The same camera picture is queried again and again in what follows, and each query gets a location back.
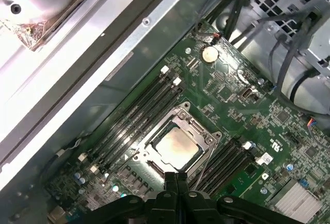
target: green circuit board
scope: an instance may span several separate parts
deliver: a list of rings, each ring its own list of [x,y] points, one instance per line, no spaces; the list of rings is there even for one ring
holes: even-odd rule
[[[276,210],[274,197],[288,184],[297,182],[320,205],[309,222],[330,223],[330,154],[310,137],[309,118],[283,106],[272,84],[224,39],[213,45],[219,52],[218,59],[204,63],[201,51],[208,43],[190,33],[186,35],[47,183],[46,189],[68,212],[68,218],[126,194],[145,197],[151,191],[162,190],[163,177],[155,166],[136,159],[141,156],[137,152],[139,144],[169,110],[188,102],[189,113],[200,124],[210,133],[221,134],[211,163],[219,165],[218,158],[227,160],[225,154],[221,155],[226,146],[233,149],[230,151],[237,149],[245,158],[235,170],[228,168],[230,177],[221,183],[219,175],[223,172],[213,172],[212,178],[206,167],[204,180],[210,177],[208,183],[214,182],[214,188],[205,185],[200,190],[208,189],[213,199],[235,195]],[[165,77],[160,78],[164,66],[171,74],[169,79],[181,80],[178,85],[165,89]],[[155,95],[160,89],[163,92]],[[328,146],[328,138],[321,131],[314,128],[313,132],[320,143]],[[119,134],[128,134],[132,142],[118,138]],[[253,154],[247,156],[240,146],[234,148],[233,140],[239,145],[249,142]],[[265,153],[271,162],[256,163]],[[194,182],[204,166],[202,163],[190,175],[189,182]]]

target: cpu socket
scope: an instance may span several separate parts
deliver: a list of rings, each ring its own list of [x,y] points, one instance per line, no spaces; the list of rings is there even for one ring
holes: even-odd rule
[[[139,144],[139,151],[159,174],[187,172],[192,175],[208,158],[221,133],[210,133],[190,113],[184,102],[169,111]]]

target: white label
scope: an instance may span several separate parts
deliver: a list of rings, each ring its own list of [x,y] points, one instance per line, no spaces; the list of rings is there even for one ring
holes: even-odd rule
[[[272,148],[276,151],[279,152],[279,149],[281,148],[277,142],[273,142]]]

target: motherboard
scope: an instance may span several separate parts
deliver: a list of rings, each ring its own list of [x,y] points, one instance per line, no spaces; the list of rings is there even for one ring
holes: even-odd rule
[[[45,188],[72,220],[126,195],[146,199],[165,172],[184,171],[213,199],[330,223],[330,141],[315,126],[311,137],[309,120],[225,39],[189,33]]]

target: screw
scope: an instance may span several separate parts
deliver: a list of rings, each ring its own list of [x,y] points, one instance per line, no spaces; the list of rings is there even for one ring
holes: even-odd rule
[[[186,48],[185,50],[186,54],[190,54],[191,53],[191,49],[189,47]]]
[[[179,114],[179,118],[184,119],[185,117],[186,117],[186,114],[184,112]]]
[[[208,144],[213,143],[213,139],[209,137],[209,138],[206,139],[206,142],[207,142]]]
[[[269,25],[268,27],[267,27],[267,31],[268,32],[271,32],[271,31],[273,31],[274,30],[274,26],[273,25]]]
[[[188,196],[189,197],[196,197],[197,193],[196,192],[189,192]]]
[[[258,79],[258,84],[263,85],[265,83],[265,80],[263,78]]]
[[[149,26],[149,25],[150,25],[150,19],[149,19],[148,17],[143,18],[143,20],[142,20],[142,24],[143,24],[144,26]]]
[[[136,200],[136,199],[132,199],[132,200],[129,201],[129,203],[132,203],[132,204],[137,203],[137,202],[138,202],[138,200]]]
[[[268,193],[268,190],[266,188],[261,188],[260,192],[261,194],[266,195]]]
[[[225,197],[223,199],[223,201],[226,202],[226,203],[233,203],[234,202],[234,200],[232,198],[230,198],[230,197]]]

